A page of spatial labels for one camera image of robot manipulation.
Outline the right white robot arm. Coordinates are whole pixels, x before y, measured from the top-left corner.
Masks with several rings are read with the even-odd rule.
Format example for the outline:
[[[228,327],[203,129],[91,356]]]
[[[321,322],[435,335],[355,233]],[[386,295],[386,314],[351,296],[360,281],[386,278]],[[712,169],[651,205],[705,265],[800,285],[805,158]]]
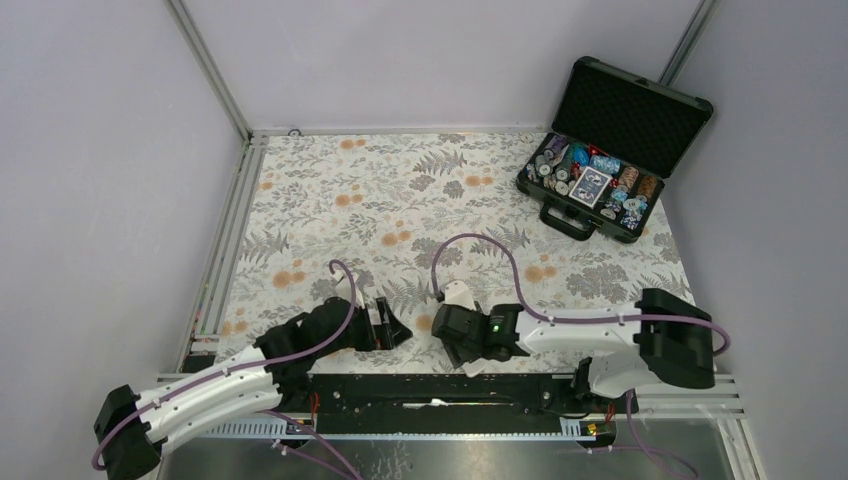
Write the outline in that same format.
[[[599,309],[533,312],[523,303],[482,311],[463,282],[450,283],[431,327],[452,363],[472,377],[493,362],[546,352],[584,352],[572,387],[597,412],[644,385],[706,390],[715,384],[709,314],[657,288]]]

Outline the white remote control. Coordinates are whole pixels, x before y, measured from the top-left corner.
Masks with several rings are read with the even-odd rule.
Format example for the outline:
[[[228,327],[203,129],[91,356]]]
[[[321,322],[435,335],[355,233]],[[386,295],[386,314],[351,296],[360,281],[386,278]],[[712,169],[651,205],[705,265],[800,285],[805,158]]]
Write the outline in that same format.
[[[471,362],[466,362],[462,365],[461,370],[468,378],[474,378],[491,370],[492,362],[486,359],[477,359]]]

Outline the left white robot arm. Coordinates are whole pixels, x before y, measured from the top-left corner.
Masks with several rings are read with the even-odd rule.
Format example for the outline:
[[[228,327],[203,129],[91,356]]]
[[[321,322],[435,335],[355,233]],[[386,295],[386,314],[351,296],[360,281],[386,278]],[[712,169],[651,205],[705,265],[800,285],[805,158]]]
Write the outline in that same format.
[[[189,377],[142,392],[129,385],[111,390],[93,426],[93,468],[110,479],[140,479],[206,429],[279,405],[301,409],[317,360],[345,349],[393,350],[412,337],[386,299],[377,299],[376,308],[372,319],[366,307],[332,297]]]

